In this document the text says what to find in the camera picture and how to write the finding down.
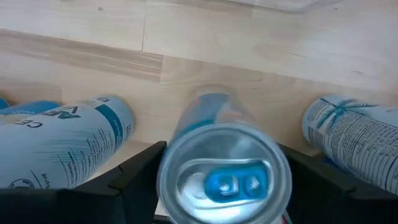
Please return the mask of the slim silver blue energy can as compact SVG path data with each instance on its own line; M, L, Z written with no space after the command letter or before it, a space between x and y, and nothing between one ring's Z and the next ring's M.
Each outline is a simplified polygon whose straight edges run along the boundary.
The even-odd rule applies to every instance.
M157 176L173 224L285 224L288 160L234 92L208 85L187 100Z

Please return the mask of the blue white Spindrift can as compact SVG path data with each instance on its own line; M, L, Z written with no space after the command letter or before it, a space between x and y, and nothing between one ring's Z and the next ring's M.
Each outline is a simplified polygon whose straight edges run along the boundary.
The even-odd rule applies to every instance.
M24 119L61 106L60 103L48 100L31 101L0 109L0 125Z

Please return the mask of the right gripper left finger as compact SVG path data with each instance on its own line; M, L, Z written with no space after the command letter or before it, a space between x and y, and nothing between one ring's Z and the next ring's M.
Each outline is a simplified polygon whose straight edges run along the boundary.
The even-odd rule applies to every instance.
M74 188L0 190L0 224L153 224L159 141Z

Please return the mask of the white Celsius can black top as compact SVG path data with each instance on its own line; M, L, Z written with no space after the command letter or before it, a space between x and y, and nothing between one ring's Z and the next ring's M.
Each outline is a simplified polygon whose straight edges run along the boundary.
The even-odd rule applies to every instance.
M97 96L0 125L0 189L65 189L86 182L134 130L130 106Z
M398 195L398 108L326 95L307 108L302 132L340 169Z

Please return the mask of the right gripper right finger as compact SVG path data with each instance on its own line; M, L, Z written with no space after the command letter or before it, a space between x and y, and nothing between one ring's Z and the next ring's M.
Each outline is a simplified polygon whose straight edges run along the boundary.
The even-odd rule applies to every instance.
M293 224L398 224L398 196L343 172L322 155L281 146L292 172Z

